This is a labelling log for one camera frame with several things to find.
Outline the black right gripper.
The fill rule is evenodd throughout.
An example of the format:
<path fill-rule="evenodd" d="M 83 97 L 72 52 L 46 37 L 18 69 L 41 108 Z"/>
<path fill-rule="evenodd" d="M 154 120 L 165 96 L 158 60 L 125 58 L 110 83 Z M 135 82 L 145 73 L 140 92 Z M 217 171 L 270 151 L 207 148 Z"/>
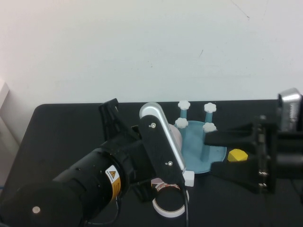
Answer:
<path fill-rule="evenodd" d="M 213 162 L 211 174 L 252 193 L 274 193 L 277 179 L 277 133 L 276 119 L 266 115 L 257 116 L 255 123 L 207 133 L 206 145 L 251 145 L 256 140 L 257 158 Z"/>

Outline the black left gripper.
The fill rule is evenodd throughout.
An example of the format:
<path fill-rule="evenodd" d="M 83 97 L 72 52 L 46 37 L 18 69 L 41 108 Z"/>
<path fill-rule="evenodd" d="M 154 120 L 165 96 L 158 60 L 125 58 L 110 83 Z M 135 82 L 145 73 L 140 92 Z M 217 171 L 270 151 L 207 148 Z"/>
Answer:
<path fill-rule="evenodd" d="M 138 125 L 130 126 L 118 110 L 116 98 L 102 103 L 101 115 L 104 140 L 113 138 L 120 163 L 128 183 L 134 186 L 134 193 L 141 202 L 154 200 L 154 188 L 150 182 L 155 171 L 143 145 Z"/>

